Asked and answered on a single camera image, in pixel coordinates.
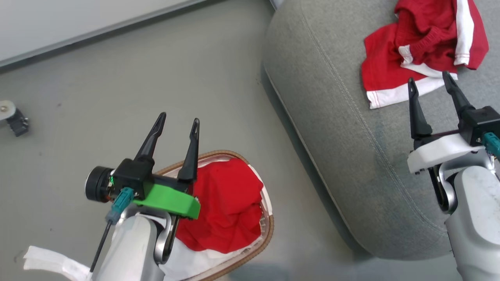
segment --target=cable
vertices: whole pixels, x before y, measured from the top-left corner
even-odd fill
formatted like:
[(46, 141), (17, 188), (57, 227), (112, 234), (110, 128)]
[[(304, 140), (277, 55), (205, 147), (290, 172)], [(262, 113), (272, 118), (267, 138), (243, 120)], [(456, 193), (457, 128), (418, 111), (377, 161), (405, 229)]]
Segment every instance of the cable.
[(100, 239), (99, 247), (97, 248), (97, 252), (95, 253), (94, 260), (92, 262), (92, 265), (90, 266), (90, 273), (94, 272), (94, 269), (96, 268), (97, 260), (99, 259), (99, 255), (101, 254), (101, 251), (103, 250), (104, 242), (106, 241), (106, 237), (108, 236), (108, 233), (110, 232), (111, 228), (111, 220), (107, 221), (106, 228), (104, 229), (104, 233), (102, 234), (102, 238)]

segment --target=green bracket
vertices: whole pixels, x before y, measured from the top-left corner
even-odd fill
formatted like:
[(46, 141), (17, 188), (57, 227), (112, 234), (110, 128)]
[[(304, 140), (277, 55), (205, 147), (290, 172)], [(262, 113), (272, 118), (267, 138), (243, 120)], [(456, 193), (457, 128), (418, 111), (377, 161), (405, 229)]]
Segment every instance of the green bracket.
[(133, 202), (195, 220), (200, 214), (200, 202), (196, 198), (165, 185), (153, 184), (146, 199)]

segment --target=gray upholstery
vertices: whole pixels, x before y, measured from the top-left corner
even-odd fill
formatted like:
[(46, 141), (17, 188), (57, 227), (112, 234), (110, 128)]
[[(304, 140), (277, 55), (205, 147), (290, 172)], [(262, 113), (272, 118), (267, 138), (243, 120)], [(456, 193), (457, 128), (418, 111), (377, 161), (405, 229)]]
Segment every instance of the gray upholstery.
[[(354, 238), (374, 256), (417, 260), (450, 243), (427, 173), (410, 174), (408, 103), (370, 110), (363, 39), (396, 20), (396, 0), (286, 0), (267, 32), (267, 74)], [(476, 1), (490, 51), (459, 72), (473, 105), (500, 110), (500, 1)], [(435, 132), (456, 129), (444, 88), (420, 98)]]

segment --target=red cloth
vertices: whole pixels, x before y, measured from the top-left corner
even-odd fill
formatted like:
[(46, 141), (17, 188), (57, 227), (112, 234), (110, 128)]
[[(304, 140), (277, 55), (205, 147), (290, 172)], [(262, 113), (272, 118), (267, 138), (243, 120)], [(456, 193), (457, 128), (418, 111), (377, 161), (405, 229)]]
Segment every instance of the red cloth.
[(456, 79), (457, 67), (477, 69), (489, 50), (473, 0), (399, 0), (398, 22), (369, 35), (362, 79), (370, 108), (408, 100), (413, 77), (421, 95), (444, 85), (441, 72)]
[(198, 168), (193, 195), (201, 205), (198, 219), (181, 219), (176, 237), (193, 251), (224, 254), (250, 245), (261, 235), (263, 183), (240, 159)]

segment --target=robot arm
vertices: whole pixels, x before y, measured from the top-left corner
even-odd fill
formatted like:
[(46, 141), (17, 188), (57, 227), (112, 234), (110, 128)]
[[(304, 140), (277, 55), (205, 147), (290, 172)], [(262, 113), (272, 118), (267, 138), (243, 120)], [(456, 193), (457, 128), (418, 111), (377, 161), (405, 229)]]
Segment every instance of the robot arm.
[[(107, 226), (88, 280), (161, 281), (159, 268), (169, 259), (180, 219), (197, 219), (200, 203), (193, 194), (197, 179), (200, 121), (196, 118), (190, 145), (177, 178), (152, 173), (153, 153), (162, 134), (166, 114), (159, 115), (134, 159), (116, 168), (96, 167), (88, 175), (85, 194), (89, 200), (112, 201)], [(101, 269), (93, 275), (110, 225), (116, 231)]]
[(493, 155), (500, 150), (500, 114), (490, 106), (475, 109), (449, 73), (443, 78), (459, 118), (458, 130), (432, 134), (410, 79), (415, 151), (408, 167), (416, 174), (428, 170), (439, 207), (450, 214), (445, 225), (463, 280), (500, 281), (500, 180)]

